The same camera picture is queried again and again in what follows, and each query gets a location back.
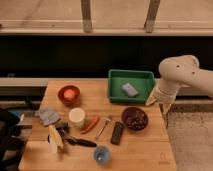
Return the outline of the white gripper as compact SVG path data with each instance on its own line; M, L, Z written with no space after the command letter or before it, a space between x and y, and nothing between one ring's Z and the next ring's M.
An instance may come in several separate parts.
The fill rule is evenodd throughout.
M150 96L145 105L150 106L156 102L156 100L163 104L163 115L165 119L166 129L168 127L168 112L171 108L171 103L174 102L177 95L177 88L172 85L165 85L157 83L154 88L154 97Z

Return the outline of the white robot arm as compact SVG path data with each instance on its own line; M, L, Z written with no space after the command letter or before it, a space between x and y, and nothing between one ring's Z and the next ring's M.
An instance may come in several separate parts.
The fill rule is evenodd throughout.
M158 102L166 115L183 85L194 87L213 99L213 71L200 69L195 56L166 58L160 62L158 70L161 77L152 89L146 106Z

